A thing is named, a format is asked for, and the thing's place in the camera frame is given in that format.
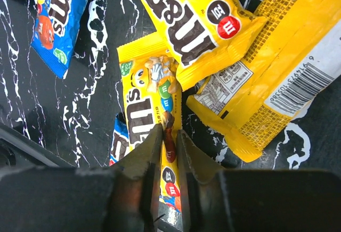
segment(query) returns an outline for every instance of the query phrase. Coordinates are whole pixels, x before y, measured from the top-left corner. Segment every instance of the white barcode label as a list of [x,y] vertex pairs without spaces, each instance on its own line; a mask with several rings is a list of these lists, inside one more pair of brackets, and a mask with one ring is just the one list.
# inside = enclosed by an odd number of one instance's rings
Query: white barcode label
[[195,94],[194,98],[218,115],[252,74],[238,61],[212,75],[201,94]]
[[294,117],[341,74],[340,57],[339,21],[264,103],[283,115]]

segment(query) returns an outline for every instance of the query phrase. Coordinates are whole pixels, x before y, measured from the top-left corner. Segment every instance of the black marble surface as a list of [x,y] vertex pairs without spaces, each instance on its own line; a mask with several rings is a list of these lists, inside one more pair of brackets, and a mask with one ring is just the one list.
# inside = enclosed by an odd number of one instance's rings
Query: black marble surface
[[[261,0],[240,1],[253,11]],[[30,47],[35,4],[0,0],[0,121],[72,165],[107,166],[115,114],[123,107],[116,48],[155,28],[140,0],[89,0],[71,66],[58,79]],[[184,93],[184,103],[195,90]],[[340,106],[339,78],[249,164],[185,105],[183,127],[225,167],[326,169],[341,175]]]

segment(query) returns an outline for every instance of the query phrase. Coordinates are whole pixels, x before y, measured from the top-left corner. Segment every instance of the blue candy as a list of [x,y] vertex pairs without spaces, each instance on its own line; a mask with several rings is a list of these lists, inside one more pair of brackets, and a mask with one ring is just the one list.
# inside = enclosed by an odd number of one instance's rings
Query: blue candy
[[161,104],[165,111],[172,112],[173,110],[173,99],[169,97],[168,99],[161,98]]
[[59,78],[70,66],[86,4],[87,0],[38,0],[31,45]]

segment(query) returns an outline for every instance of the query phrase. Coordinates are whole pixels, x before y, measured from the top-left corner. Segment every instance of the back of yellow package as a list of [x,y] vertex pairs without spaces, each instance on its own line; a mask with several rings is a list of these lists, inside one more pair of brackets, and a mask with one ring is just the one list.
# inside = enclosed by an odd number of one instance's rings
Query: back of yellow package
[[172,56],[185,91],[240,60],[266,22],[239,0],[141,0]]
[[160,201],[181,211],[176,158],[176,134],[182,128],[181,86],[177,61],[169,56],[159,34],[120,46],[124,109],[130,151],[141,144],[155,124],[164,127]]
[[187,100],[246,162],[341,74],[340,0],[264,0],[255,14],[269,22],[245,57]]

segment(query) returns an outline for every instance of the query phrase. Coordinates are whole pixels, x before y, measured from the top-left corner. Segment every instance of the blue candy package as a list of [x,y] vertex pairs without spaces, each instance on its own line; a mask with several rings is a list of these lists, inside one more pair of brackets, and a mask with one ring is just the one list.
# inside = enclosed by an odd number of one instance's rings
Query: blue candy package
[[117,163],[123,157],[128,155],[129,148],[129,136],[128,128],[124,119],[124,115],[119,113],[115,118],[115,126],[113,128],[113,140],[110,149],[110,161],[109,166]]
[[70,66],[80,17],[87,1],[37,0],[38,12],[31,45],[59,78]]

